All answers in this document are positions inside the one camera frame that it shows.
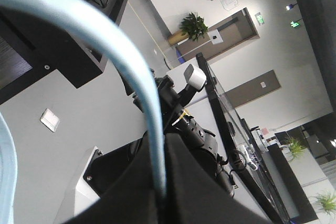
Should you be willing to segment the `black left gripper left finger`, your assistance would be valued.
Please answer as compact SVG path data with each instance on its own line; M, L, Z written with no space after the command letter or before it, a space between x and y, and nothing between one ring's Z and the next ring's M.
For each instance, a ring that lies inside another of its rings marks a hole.
M135 159L91 207L65 223L159 223L148 135Z

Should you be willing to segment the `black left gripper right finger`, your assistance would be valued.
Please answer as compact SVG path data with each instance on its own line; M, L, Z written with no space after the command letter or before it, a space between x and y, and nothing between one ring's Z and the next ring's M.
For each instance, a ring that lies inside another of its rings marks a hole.
M176 133L165 137L167 202L164 223L267 223L201 168Z

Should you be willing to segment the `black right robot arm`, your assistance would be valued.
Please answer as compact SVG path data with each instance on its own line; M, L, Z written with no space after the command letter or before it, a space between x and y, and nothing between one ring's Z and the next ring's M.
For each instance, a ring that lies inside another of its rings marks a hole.
M215 134L202 128L185 108L199 91L189 80L186 87L177 93L168 75L154 79L160 98L164 133L177 133L202 169L233 197L234 186L224 169L228 162L218 154Z

